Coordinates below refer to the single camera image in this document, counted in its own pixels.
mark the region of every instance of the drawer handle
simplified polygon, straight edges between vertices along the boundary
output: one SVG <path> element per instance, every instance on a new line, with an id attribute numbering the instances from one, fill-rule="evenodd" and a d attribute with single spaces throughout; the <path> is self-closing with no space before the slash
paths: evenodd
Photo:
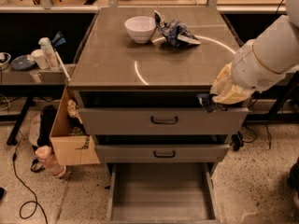
<path id="1" fill-rule="evenodd" d="M 171 154 L 169 155 L 165 155 L 165 154 L 157 154 L 157 151 L 153 151 L 153 156 L 155 156 L 156 158 L 162 159 L 162 158 L 175 158 L 176 157 L 176 151 L 172 151 Z"/>
<path id="2" fill-rule="evenodd" d="M 175 116 L 172 119 L 156 119 L 155 117 L 151 116 L 150 120 L 153 124 L 177 124 L 178 116 Z"/>

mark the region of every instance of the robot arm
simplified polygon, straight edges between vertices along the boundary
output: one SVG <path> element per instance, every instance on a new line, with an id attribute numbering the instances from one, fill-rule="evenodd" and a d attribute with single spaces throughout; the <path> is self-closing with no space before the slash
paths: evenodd
<path id="1" fill-rule="evenodd" d="M 221 70 L 211 89 L 215 103 L 235 104 L 267 91 L 299 63 L 299 0 L 287 0 L 286 8 L 288 16 L 248 41 Z"/>

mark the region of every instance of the plastic bottle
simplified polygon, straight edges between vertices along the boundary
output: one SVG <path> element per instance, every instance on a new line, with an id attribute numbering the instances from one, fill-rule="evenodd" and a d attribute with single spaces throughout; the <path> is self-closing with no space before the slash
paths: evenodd
<path id="1" fill-rule="evenodd" d="M 55 177 L 62 177 L 66 172 L 65 165 L 60 165 L 56 159 L 52 148 L 49 146 L 39 147 L 36 150 L 38 161 Z"/>
<path id="2" fill-rule="evenodd" d="M 58 71 L 60 69 L 55 51 L 50 40 L 47 37 L 40 38 L 38 44 L 43 50 L 45 58 L 48 62 L 51 71 Z"/>

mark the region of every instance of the cup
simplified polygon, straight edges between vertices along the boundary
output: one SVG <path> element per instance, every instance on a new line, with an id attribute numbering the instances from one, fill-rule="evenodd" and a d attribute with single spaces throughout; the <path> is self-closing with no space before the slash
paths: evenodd
<path id="1" fill-rule="evenodd" d="M 42 49 L 34 50 L 31 53 L 31 56 L 35 59 L 36 63 L 38 64 L 38 67 L 40 69 L 45 70 L 49 67 Z"/>

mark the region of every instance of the cardboard box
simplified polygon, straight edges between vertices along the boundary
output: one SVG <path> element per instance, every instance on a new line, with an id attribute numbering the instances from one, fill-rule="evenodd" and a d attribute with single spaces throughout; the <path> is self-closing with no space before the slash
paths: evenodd
<path id="1" fill-rule="evenodd" d="M 96 156 L 94 141 L 91 136 L 68 135 L 71 130 L 66 110 L 69 99 L 76 101 L 74 94 L 65 89 L 50 133 L 50 141 L 57 160 L 61 165 L 100 163 Z M 89 144 L 88 148 L 84 148 L 87 141 Z"/>

